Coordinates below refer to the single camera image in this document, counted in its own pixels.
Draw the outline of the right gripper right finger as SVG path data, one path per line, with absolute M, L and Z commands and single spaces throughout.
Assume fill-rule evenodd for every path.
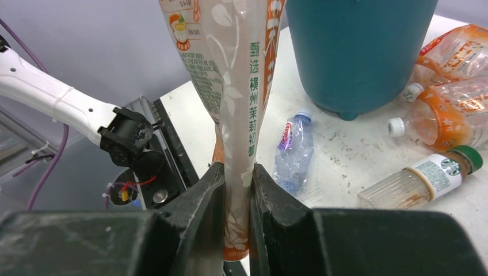
M 256 164 L 251 275 L 486 275 L 471 240 L 438 212 L 311 209 Z

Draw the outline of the large orange tea bottle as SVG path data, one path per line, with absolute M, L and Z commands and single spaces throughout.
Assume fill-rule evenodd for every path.
M 412 83 L 402 99 L 411 106 L 403 117 L 389 119 L 390 136 L 408 136 L 440 151 L 458 145 L 487 151 L 487 77 L 438 86 Z

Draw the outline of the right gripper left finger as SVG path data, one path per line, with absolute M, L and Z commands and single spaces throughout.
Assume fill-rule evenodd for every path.
M 18 212 L 1 221 L 2 275 L 223 275 L 224 167 L 158 211 Z

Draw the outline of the orange label tea bottle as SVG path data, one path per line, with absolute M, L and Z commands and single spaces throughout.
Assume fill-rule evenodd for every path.
M 167 29 L 215 123 L 224 165 L 223 259 L 249 254 L 249 197 L 272 88 L 284 1 L 160 1 Z

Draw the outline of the starbucks bottle green cap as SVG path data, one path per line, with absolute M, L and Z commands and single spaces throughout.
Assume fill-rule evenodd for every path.
M 357 206 L 417 209 L 455 190 L 482 166 L 482 155 L 467 145 L 436 152 L 359 192 Z

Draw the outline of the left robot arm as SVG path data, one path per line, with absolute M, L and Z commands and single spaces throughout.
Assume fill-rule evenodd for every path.
M 1 43 L 1 95 L 67 124 L 140 179 L 156 176 L 164 161 L 154 150 L 154 126 L 144 115 L 102 102 L 42 72 Z

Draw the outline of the small clear water bottle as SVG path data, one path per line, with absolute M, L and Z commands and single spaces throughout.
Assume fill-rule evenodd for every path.
M 312 111 L 299 109 L 284 125 L 274 156 L 273 180 L 292 196 L 304 189 L 314 153 Z

